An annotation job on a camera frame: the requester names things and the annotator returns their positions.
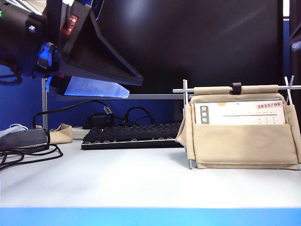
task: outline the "black monitor screen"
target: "black monitor screen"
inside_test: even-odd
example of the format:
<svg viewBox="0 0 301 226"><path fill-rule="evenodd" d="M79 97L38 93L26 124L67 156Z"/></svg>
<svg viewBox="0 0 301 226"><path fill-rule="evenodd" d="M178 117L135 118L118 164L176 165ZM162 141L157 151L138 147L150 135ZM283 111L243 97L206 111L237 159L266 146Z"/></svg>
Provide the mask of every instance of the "black monitor screen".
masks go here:
<svg viewBox="0 0 301 226"><path fill-rule="evenodd" d="M279 84L281 0L105 0L102 35L144 77L131 94Z"/></svg>

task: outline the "black power adapter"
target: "black power adapter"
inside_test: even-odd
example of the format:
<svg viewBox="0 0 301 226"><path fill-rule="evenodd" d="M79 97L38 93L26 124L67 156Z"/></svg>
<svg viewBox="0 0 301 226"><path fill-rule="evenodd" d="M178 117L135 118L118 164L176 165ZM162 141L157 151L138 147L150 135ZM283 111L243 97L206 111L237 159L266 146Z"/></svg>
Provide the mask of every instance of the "black power adapter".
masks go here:
<svg viewBox="0 0 301 226"><path fill-rule="evenodd" d="M16 133L9 133L0 138L0 151L15 148L31 148L47 145L46 131L40 129L28 129Z"/></svg>

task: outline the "calendar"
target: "calendar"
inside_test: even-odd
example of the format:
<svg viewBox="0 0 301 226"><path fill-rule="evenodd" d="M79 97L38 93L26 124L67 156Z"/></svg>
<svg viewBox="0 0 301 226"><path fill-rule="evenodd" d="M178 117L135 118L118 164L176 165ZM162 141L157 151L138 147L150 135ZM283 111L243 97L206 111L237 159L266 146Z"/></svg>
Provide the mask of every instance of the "calendar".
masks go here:
<svg viewBox="0 0 301 226"><path fill-rule="evenodd" d="M285 124L282 100L254 99L196 102L196 124L281 125Z"/></svg>

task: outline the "cable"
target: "cable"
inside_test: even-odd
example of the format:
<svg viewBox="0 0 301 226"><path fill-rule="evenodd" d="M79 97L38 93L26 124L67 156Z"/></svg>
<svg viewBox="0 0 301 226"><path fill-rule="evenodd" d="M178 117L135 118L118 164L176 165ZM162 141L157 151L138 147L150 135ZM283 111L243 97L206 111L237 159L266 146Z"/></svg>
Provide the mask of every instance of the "cable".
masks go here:
<svg viewBox="0 0 301 226"><path fill-rule="evenodd" d="M2 85L15 85L15 84L20 84L22 83L22 78L20 73L18 72L18 69L16 68L16 66L12 63L8 63L6 61L0 60L0 65L4 65L6 67L9 67L10 71L13 74L9 74L9 75L0 75L0 84ZM6 79L6 78L13 78L16 77L15 80L13 81L3 81L1 79Z"/></svg>
<svg viewBox="0 0 301 226"><path fill-rule="evenodd" d="M170 121L165 121L162 124L170 124L170 123L181 123L182 121L174 121L174 120L170 120Z"/></svg>
<svg viewBox="0 0 301 226"><path fill-rule="evenodd" d="M149 116L146 115L146 116L140 117L140 118L136 119L134 122L136 122L136 121L138 121L138 120L140 120L140 119L145 119L145 118L149 118Z"/></svg>
<svg viewBox="0 0 301 226"><path fill-rule="evenodd" d="M150 118L150 123L151 125L155 125L156 124L156 121L154 120L154 118L151 116L150 112L148 110L146 110L144 107L141 107L141 106L135 106L135 107L131 107L130 109L128 109L128 111L125 113L124 115L124 121L125 123L127 123L129 120L128 120L128 116L129 116L129 113L131 110L133 109L141 109L143 111L145 111L145 113L148 115L148 117Z"/></svg>
<svg viewBox="0 0 301 226"><path fill-rule="evenodd" d="M48 150L50 146L53 146L55 148L53 150L50 150L49 152L38 153L38 152ZM57 156L44 158L44 159L31 160L31 161L22 161L26 155L29 155L29 156L44 156L44 155L47 155L47 154L54 153L56 151L58 151L58 153L59 153ZM14 161L5 162L9 155L20 155L20 158L17 159L17 160L14 160ZM48 161L48 160L60 158L62 156L63 156L63 153L57 145L42 145L42 146L35 147L35 148L7 149L5 151L0 151L0 157L3 157L2 161L0 162L0 171L6 169L8 167L13 167L13 166L17 166L17 165L24 165L24 164L40 162L40 161Z"/></svg>
<svg viewBox="0 0 301 226"><path fill-rule="evenodd" d="M32 128L36 128L36 118L39 116L39 115L44 115L44 114L52 114L52 113L57 113L57 112L62 112L62 111L66 111L66 110L69 110L73 107L76 107L78 105L81 105L81 104L84 104L84 103L88 103L88 102L98 102L100 104L103 104L104 106L108 107L108 105L106 105L104 102L102 101L99 101L99 100L87 100L87 101L83 101L83 102L80 102L78 104L75 104L75 105L71 105L69 107L64 107L64 108L61 108L61 109L56 109L56 110L50 110L50 111L45 111L45 112L39 112L37 113L33 119L32 119Z"/></svg>
<svg viewBox="0 0 301 226"><path fill-rule="evenodd" d="M101 13L101 11L102 11L102 9L103 9L103 4L104 4L104 0L103 0L103 2L102 2L102 6L100 6L100 9L99 9L99 12L98 12L98 16L95 17L96 20L98 20L98 18L99 18L99 16L100 16L100 13Z"/></svg>
<svg viewBox="0 0 301 226"><path fill-rule="evenodd" d="M92 117L95 116L95 115L107 115L107 114L105 114L105 113L93 113L93 114L91 114L91 115L88 116L87 121L89 121L89 122L91 123L91 119L92 119ZM122 121L125 120L125 119L120 118L120 117L118 117L118 116L116 116L116 115L113 115L113 114L111 114L111 116L112 116L112 118L115 118L115 119L119 119L119 120L122 120ZM129 121L129 120L127 120L127 122L129 122L129 123L131 123L131 124L134 124L134 125L136 125L136 126L140 126L140 124L136 123L135 121Z"/></svg>

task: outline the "fabric pocket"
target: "fabric pocket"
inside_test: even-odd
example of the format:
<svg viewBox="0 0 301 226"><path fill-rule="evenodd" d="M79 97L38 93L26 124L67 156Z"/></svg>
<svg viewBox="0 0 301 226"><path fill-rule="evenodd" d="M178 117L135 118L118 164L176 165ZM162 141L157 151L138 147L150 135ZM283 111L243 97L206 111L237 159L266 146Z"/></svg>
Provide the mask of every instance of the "fabric pocket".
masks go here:
<svg viewBox="0 0 301 226"><path fill-rule="evenodd" d="M223 164L227 165L226 168L233 165L249 168L246 166L298 164L288 124L193 124L193 143L197 163Z"/></svg>

